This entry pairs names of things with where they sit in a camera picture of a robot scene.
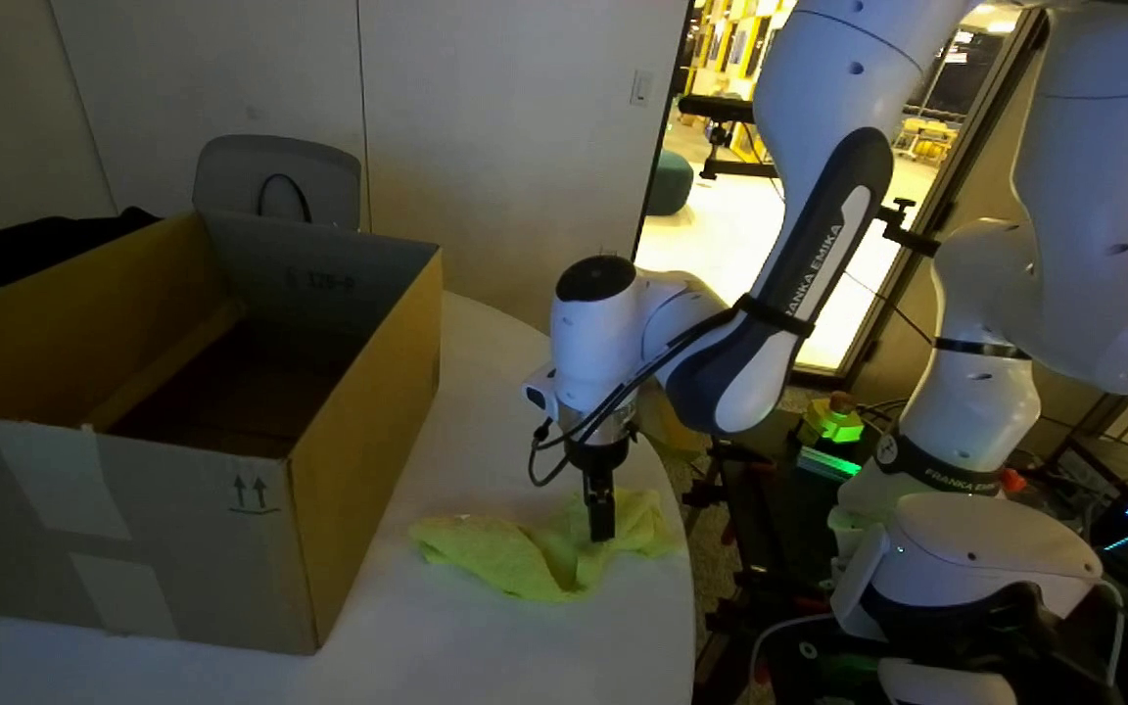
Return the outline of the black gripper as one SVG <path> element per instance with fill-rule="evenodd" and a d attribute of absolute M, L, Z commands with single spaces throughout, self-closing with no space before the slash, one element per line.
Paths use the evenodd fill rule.
<path fill-rule="evenodd" d="M 585 479 L 602 479 L 601 487 L 585 487 L 588 501 L 588 533 L 593 542 L 610 542 L 617 538 L 617 480 L 610 472 L 629 461 L 629 437 L 602 437 L 602 441 L 574 441 L 570 461 Z"/>

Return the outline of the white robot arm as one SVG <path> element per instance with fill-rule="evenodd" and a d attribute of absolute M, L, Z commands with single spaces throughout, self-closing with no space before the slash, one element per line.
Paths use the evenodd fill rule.
<path fill-rule="evenodd" d="M 601 533 L 629 402 L 661 386 L 695 431 L 758 427 L 871 227 L 934 264 L 942 314 L 899 427 L 837 493 L 837 533 L 917 493 L 993 501 L 1044 368 L 1128 394 L 1128 0 L 1018 0 L 1046 46 L 1005 214 L 956 227 L 891 193 L 907 104 L 977 5 L 794 0 L 751 93 L 783 222 L 743 296 L 618 254 L 557 279 L 542 441 L 585 472 Z"/>

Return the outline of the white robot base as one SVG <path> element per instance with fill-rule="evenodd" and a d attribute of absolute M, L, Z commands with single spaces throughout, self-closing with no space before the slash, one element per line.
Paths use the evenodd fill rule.
<path fill-rule="evenodd" d="M 1100 585 L 1100 556 L 1032 506 L 909 493 L 857 542 L 832 616 L 886 646 L 891 705 L 1126 705 L 1126 627 L 1106 666 L 1070 659 L 1057 637 Z"/>

